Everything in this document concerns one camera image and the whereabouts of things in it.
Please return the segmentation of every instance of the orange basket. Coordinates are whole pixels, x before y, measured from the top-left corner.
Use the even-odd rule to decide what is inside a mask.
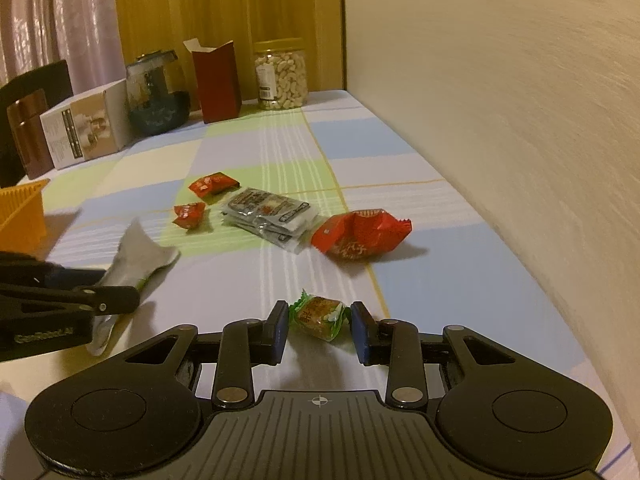
[[[47,234],[42,188],[49,179],[0,189],[0,251],[31,253]]]

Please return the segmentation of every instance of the jar label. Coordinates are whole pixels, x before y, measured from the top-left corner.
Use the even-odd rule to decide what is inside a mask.
[[[273,65],[264,63],[255,68],[258,75],[258,95],[260,99],[272,101],[276,98],[278,92],[276,88],[276,73]]]

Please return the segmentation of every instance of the plaid tablecloth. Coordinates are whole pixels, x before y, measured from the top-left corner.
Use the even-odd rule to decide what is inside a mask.
[[[172,224],[176,204],[194,202],[188,185],[223,171],[244,186],[316,204],[324,214],[384,208],[414,231],[371,263],[338,265],[313,248],[294,255],[222,225],[216,205],[196,232]],[[276,300],[302,288],[377,317],[441,333],[463,324],[600,394],[614,434],[600,464],[606,478],[638,478],[628,437],[570,329],[519,260],[473,208],[418,153],[344,91],[318,92],[302,110],[262,112],[142,140],[125,152],[54,172],[44,192],[50,235],[42,256],[66,266],[107,267],[124,229],[138,217],[158,243],[182,255],[148,286],[139,310],[116,327],[109,353],[172,326],[215,332],[232,320],[264,318]],[[0,364],[0,476],[34,478],[39,466],[22,417],[46,386],[95,360],[84,348]],[[214,366],[200,378],[210,395]],[[430,394],[436,370],[428,369]],[[384,391],[385,369],[358,364],[348,335],[334,344],[292,333],[284,361],[254,368],[255,389]]]

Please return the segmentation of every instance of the small red packet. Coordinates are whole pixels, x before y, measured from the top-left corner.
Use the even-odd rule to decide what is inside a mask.
[[[311,244],[321,253],[358,260],[393,251],[411,230],[411,220],[397,220],[383,209],[362,209],[329,218]]]
[[[224,173],[217,172],[200,177],[189,186],[189,189],[191,189],[198,198],[203,198],[210,193],[220,193],[232,187],[240,187],[240,183]]]
[[[178,215],[178,218],[174,220],[174,224],[183,229],[198,227],[202,222],[205,206],[204,202],[174,206],[174,212]]]

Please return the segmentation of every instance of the pink curtain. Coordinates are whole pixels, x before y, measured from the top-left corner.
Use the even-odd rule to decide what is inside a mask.
[[[0,84],[66,59],[74,92],[124,78],[115,0],[0,0]]]

